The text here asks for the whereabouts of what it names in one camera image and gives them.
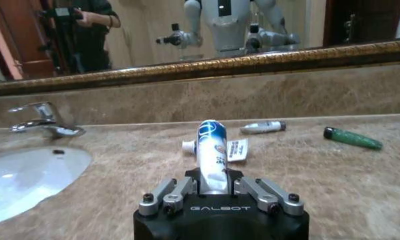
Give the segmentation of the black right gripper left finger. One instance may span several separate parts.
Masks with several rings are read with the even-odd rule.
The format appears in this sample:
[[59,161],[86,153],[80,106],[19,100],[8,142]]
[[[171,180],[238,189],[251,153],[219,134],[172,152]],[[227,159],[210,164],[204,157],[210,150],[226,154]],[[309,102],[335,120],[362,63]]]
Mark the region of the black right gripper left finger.
[[186,171],[184,177],[164,179],[156,188],[144,194],[139,202],[139,214],[143,217],[154,217],[163,214],[175,217],[179,214],[194,215],[202,212],[199,206],[194,206],[190,200],[199,199],[200,169]]

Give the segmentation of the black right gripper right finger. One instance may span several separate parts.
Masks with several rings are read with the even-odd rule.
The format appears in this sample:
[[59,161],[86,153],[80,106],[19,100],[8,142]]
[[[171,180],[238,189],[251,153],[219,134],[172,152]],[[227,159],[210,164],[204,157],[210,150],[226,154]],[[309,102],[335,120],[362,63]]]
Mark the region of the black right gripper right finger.
[[305,214],[305,202],[297,193],[289,193],[283,188],[266,178],[246,176],[242,171],[229,169],[227,176],[231,180],[234,195],[250,195],[257,202],[257,208],[274,215],[283,211],[290,216]]

